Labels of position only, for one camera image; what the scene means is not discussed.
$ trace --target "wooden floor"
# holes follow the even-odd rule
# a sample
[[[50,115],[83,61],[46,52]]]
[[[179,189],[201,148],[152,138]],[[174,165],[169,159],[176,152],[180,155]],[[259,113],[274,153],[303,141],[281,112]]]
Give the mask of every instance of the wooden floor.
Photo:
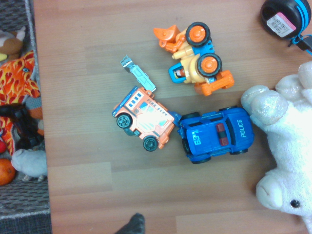
[[[240,105],[251,86],[273,88],[296,73],[311,56],[262,28],[263,2],[35,0],[53,234],[112,234],[136,212],[147,234],[307,234],[299,217],[255,197],[257,182],[275,167],[257,127],[248,153],[193,165],[177,128],[162,150],[148,153],[111,114],[139,85],[119,63],[125,55],[154,82],[155,99],[182,115]],[[208,24],[236,81],[210,97],[170,81],[176,61],[153,34],[195,21]]]

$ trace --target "toy police car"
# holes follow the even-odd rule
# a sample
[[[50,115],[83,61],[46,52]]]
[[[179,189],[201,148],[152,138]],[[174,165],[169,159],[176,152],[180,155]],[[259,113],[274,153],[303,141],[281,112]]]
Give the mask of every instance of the toy police car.
[[[248,113],[233,106],[209,112],[182,116],[179,134],[187,157],[193,164],[207,162],[211,156],[238,155],[248,152],[254,132]]]

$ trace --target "orange fruit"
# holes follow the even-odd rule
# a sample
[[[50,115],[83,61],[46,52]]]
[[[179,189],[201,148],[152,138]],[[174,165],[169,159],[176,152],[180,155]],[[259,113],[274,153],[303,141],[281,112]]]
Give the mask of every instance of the orange fruit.
[[[15,176],[15,169],[11,161],[0,158],[0,186],[10,183]]]

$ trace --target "plush toy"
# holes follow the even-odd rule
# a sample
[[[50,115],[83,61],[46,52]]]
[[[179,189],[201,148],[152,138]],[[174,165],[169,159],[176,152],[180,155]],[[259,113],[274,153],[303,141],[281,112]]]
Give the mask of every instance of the plush toy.
[[[12,61],[20,57],[25,38],[25,27],[16,32],[4,32],[0,30],[0,61]]]
[[[0,105],[25,103],[27,97],[38,98],[40,91],[37,83],[31,80],[35,66],[34,52],[30,51],[20,59],[7,62],[0,68]],[[8,117],[0,117],[3,129],[2,139],[12,155],[15,151],[13,123]]]
[[[257,184],[256,196],[267,208],[302,216],[312,234],[312,62],[275,88],[257,85],[241,97],[251,120],[268,135],[277,163]]]
[[[43,181],[47,176],[47,159],[43,150],[17,150],[12,155],[11,163],[15,170],[26,175],[23,181],[29,181],[32,177]]]

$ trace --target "toy car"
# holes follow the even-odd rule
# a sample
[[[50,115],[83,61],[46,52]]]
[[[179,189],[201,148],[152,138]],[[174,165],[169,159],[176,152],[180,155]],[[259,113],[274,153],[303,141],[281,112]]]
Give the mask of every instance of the toy car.
[[[222,61],[215,54],[206,24],[195,22],[182,32],[176,25],[168,29],[155,28],[154,34],[160,47],[173,53],[173,59],[181,59],[168,71],[174,83],[195,83],[195,91],[205,96],[234,85],[231,72],[222,72]]]
[[[198,112],[182,116],[179,134],[187,157],[193,164],[207,162],[211,156],[248,152],[254,132],[248,113],[233,106],[200,116]]]
[[[124,100],[115,106],[112,113],[117,125],[128,135],[136,135],[143,140],[147,151],[162,149],[169,140],[175,126],[175,116],[160,103],[153,100],[152,91],[135,86]]]

